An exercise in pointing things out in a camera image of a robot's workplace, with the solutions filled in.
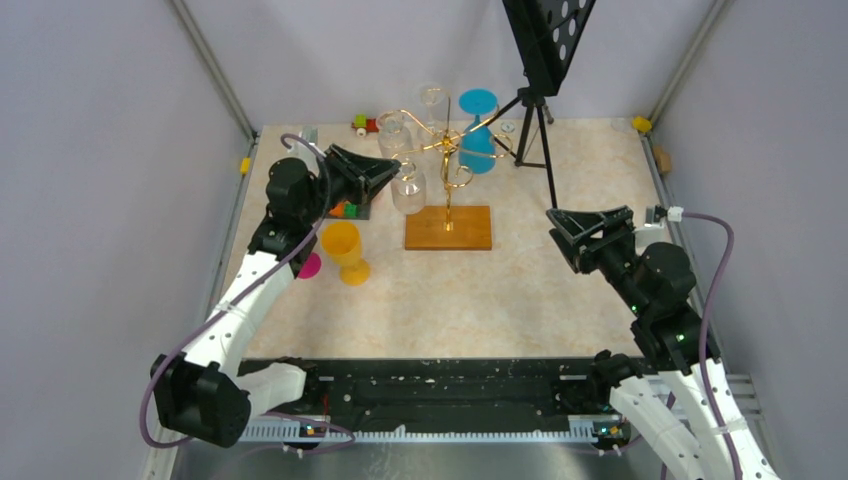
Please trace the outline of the clear wine glass front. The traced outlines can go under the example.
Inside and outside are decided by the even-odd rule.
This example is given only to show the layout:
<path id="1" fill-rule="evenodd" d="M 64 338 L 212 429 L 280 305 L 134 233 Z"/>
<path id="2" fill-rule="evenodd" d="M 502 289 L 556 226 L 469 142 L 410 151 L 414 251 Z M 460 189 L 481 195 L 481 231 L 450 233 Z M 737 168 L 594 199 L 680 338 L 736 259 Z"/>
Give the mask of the clear wine glass front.
<path id="1" fill-rule="evenodd" d="M 402 161 L 390 186 L 393 205 L 400 213 L 413 215 L 425 207 L 427 180 L 414 162 Z"/>

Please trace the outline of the yellow wine glass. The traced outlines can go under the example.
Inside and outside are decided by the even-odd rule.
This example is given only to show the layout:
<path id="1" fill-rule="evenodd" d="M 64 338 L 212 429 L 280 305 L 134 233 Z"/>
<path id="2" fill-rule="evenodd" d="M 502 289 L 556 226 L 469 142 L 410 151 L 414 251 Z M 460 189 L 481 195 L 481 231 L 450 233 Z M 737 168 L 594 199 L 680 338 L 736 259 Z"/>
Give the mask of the yellow wine glass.
<path id="1" fill-rule="evenodd" d="M 321 247 L 339 267 L 340 280 L 349 286 L 363 285 L 370 277 L 370 265 L 363 258 L 361 236 L 355 224 L 330 224 L 321 235 Z"/>

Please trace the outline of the pink wine glass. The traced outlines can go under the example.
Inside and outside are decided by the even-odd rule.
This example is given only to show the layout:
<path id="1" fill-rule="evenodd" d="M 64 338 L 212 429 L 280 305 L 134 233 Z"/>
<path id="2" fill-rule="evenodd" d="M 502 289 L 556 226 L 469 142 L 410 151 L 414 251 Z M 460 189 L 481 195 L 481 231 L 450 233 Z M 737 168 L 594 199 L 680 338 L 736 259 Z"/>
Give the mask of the pink wine glass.
<path id="1" fill-rule="evenodd" d="M 322 260 L 320 255 L 312 252 L 303 263 L 299 273 L 297 274 L 297 278 L 301 280 L 311 279 L 320 272 L 321 268 Z"/>

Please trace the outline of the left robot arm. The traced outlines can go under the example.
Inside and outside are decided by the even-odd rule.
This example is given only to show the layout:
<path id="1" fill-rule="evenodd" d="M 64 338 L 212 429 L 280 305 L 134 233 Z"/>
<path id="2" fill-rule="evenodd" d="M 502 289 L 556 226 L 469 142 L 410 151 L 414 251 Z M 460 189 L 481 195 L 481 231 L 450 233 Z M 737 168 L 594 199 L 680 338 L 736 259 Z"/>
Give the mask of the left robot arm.
<path id="1" fill-rule="evenodd" d="M 242 374 L 244 354 L 271 307 L 312 253 L 326 214 L 338 204 L 372 200 L 400 170 L 396 159 L 359 155 L 332 144 L 325 151 L 286 134 L 288 149 L 312 154 L 316 169 L 290 155 L 271 165 L 265 213 L 239 270 L 210 317 L 151 367 L 142 405 L 153 405 L 168 430 L 219 447 L 233 446 L 250 420 L 287 404 L 308 413 L 320 386 L 289 361 Z"/>

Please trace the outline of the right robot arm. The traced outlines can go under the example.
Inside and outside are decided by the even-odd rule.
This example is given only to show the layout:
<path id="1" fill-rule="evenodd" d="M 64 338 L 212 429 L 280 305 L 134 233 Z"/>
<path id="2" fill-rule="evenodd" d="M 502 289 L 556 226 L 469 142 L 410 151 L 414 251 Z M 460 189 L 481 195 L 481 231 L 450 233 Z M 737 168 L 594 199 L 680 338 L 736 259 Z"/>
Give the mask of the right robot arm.
<path id="1" fill-rule="evenodd" d="M 570 268 L 600 272 L 630 309 L 635 344 L 670 390 L 661 400 L 631 358 L 603 351 L 590 367 L 589 404 L 623 416 L 677 479 L 777 478 L 731 391 L 710 308 L 698 313 L 689 302 L 697 280 L 687 252 L 652 237 L 691 213 L 656 205 L 641 226 L 627 206 L 546 216 Z"/>

